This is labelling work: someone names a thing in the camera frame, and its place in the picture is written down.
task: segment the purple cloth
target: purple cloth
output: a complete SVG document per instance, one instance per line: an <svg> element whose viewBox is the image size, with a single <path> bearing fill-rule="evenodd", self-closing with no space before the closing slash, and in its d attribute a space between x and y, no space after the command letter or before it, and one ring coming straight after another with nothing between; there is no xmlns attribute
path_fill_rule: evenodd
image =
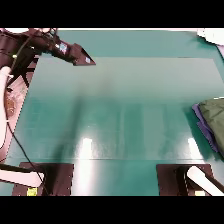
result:
<svg viewBox="0 0 224 224"><path fill-rule="evenodd" d="M199 122L197 122L197 125L199 127L199 129L201 130L202 134L205 136L205 138L208 140L211 148L215 151L215 152L219 152L219 148L218 145L216 143L215 140L215 136L213 134L213 131L211 130L211 128L208 126L206 120L203 118L203 115L201 114L200 108L198 104L194 104L192 106L192 109L194 110L196 116L198 117L198 119L200 120Z"/></svg>

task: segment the green table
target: green table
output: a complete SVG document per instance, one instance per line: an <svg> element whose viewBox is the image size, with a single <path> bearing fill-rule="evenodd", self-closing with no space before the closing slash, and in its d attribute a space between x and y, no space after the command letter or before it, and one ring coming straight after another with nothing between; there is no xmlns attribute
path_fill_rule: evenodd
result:
<svg viewBox="0 0 224 224"><path fill-rule="evenodd" d="M40 59L15 131L33 162L74 163L72 195L158 195L158 163L210 163L224 184L191 109L224 95L214 45L190 32L59 34L97 66ZM13 140L6 164L25 161ZM12 188L1 183L0 195Z"/></svg>

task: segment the olive green fabric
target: olive green fabric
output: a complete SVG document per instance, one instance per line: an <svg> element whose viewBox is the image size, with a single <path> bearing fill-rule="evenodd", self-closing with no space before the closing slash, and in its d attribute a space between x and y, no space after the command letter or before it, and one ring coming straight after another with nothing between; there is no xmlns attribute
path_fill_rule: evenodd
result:
<svg viewBox="0 0 224 224"><path fill-rule="evenodd" d="M224 99L205 100L199 108L209 127L214 132L220 153L224 155Z"/></svg>

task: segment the teal tabletop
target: teal tabletop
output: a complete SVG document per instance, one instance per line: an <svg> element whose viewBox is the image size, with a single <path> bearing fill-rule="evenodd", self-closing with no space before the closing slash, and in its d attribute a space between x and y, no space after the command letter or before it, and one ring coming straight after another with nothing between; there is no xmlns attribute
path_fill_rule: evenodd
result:
<svg viewBox="0 0 224 224"><path fill-rule="evenodd" d="M191 32L60 31L96 66L43 55L15 135L33 162L73 163L71 195L159 195L156 164L224 163L193 104L224 96L224 62ZM12 140L6 164L26 159ZM1 183L0 195L13 185Z"/></svg>

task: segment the black cable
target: black cable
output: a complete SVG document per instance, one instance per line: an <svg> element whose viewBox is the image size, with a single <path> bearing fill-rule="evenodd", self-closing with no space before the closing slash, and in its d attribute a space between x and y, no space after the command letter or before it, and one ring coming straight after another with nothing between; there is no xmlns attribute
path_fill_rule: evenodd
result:
<svg viewBox="0 0 224 224"><path fill-rule="evenodd" d="M38 29L37 31L35 31L33 35L31 35L30 37L28 37L27 40L26 40L26 41L22 44L22 46L19 48L19 50L18 50L18 52L17 52L17 54L16 54L17 57L14 59L13 64L12 64L12 66L11 66L11 72L13 71L13 69L14 69L14 67L15 67L15 64L16 64L16 61L17 61L17 58L18 58L18 56L20 55L20 53L22 52L23 48L28 44L28 42L33 38L33 36L34 36L38 31L39 31L39 29ZM6 108L5 108L5 114L6 114L6 120L8 120ZM39 172L36 170L35 166L34 166L33 163L30 161L30 159L29 159L29 157L27 156L27 154L26 154L26 152L25 152L23 146L20 144L20 142L19 142L18 139L16 138L16 136L15 136L14 132L12 131L12 129L11 129L11 127L10 127L10 125L9 125L8 122L7 122L7 126L8 126L8 128L9 128L9 130L10 130L10 132L11 132L13 138L15 139L15 141L16 141L17 144L19 145L20 149L22 150L22 152L23 152L24 156L26 157L27 161L30 163L30 165L33 167L34 171L35 171L35 172L37 173L37 175L39 176L39 178L40 178L40 180L41 180L41 183L43 184L43 188L44 188L44 190L46 191L47 196L49 196L49 194L48 194L48 192L47 192L47 189L46 189L46 187L44 186L44 182L43 182L43 180L42 180L42 178L41 178Z"/></svg>

